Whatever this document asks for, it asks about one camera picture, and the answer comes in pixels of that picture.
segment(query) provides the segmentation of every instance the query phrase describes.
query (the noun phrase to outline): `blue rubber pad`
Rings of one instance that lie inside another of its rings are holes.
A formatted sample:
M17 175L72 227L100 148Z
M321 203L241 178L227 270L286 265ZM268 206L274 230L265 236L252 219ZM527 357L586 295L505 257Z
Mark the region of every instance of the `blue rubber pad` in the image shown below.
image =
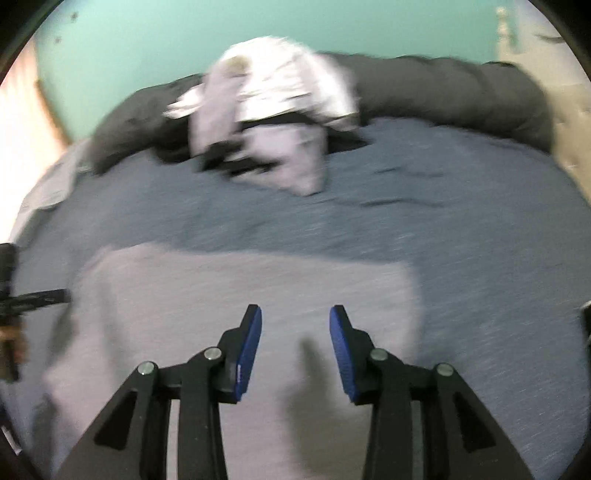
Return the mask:
M236 363L236 386L234 392L238 401L241 400L248 389L252 366L255 362L256 349L261 339L261 331L262 311L260 308L257 308L248 334L246 335L246 340L242 345L242 352L240 352L238 362Z
M336 309L330 309L330 338L335 349L336 362L339 366L340 379L343 382L343 390L349 396L351 402L355 402L359 393L355 388L355 372L353 370L353 359L349 345L345 339L345 333L341 327L339 315Z

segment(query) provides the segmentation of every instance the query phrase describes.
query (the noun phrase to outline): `dark gray pillow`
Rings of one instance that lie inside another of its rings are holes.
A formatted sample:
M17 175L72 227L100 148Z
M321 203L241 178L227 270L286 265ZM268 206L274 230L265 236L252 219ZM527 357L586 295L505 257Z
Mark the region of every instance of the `dark gray pillow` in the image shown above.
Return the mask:
M377 116L417 117L551 148L552 118L544 92L513 65L328 55L356 77L365 122Z
M167 106L201 83L200 74L144 88L115 108L96 128L88 149L93 172L102 174L125 157L149 148L169 129Z

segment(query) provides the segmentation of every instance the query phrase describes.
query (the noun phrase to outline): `teal wall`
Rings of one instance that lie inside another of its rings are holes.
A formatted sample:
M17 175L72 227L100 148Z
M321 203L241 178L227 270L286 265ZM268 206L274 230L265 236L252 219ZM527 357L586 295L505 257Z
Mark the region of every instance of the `teal wall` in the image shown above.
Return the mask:
M316 50L494 60L495 9L509 2L65 0L37 33L40 76L75 140L133 91L202 72L262 35Z

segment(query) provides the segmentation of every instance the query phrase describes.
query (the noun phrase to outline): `metal screw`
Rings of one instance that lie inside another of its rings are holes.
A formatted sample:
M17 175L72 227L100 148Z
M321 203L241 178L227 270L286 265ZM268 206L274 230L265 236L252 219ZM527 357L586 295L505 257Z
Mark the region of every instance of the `metal screw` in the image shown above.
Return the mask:
M369 356L371 357L372 360L375 360L377 362L383 362L384 360L386 360L388 358L388 352L386 350L384 350L383 348L374 348L369 353Z
M154 368L156 368L156 365L152 362L142 362L138 366L138 372L140 375L149 375L154 371Z
M454 369L450 364L439 364L437 366L437 373L442 377L451 377L454 373Z
M222 356L222 351L218 347L213 346L205 350L203 356L208 360L217 360Z

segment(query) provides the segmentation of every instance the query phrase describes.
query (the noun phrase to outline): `mattress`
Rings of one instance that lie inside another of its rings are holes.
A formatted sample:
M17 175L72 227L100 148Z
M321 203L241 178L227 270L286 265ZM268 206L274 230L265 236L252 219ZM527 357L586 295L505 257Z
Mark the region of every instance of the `mattress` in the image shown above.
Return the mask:
M222 408L230 477L360 478L369 412L340 390L327 332L343 303L404 361L453 364L535 477L559 476L589 421L588 205L512 140L416 119L363 134L305 198L150 150L79 181L17 274L17 293L68 287L74 303L28 316L31 361L2 387L46 475L137 363L183 362L259 303L249 393Z

